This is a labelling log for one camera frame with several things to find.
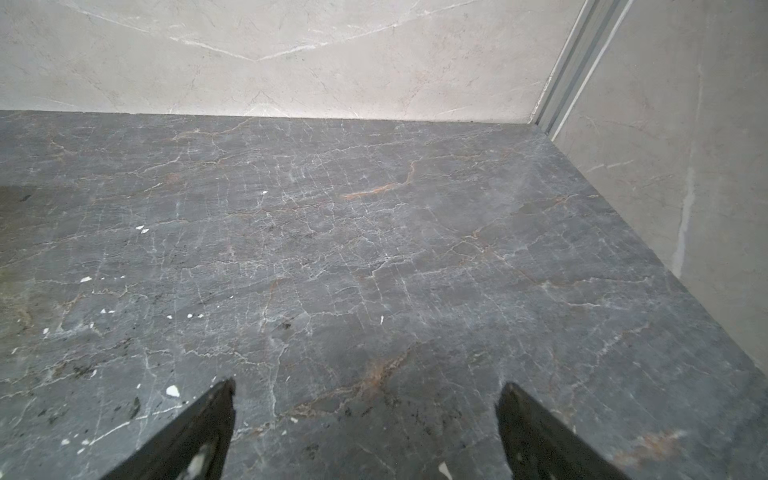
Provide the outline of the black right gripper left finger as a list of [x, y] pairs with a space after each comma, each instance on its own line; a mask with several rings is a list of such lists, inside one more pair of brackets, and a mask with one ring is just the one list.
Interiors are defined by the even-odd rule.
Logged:
[[235, 430], [233, 378], [213, 385], [106, 479], [219, 479]]

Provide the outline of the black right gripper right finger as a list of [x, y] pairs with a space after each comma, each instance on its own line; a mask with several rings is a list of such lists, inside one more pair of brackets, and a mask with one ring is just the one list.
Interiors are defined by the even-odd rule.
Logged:
[[514, 479], [627, 477], [514, 382], [503, 386], [495, 413]]

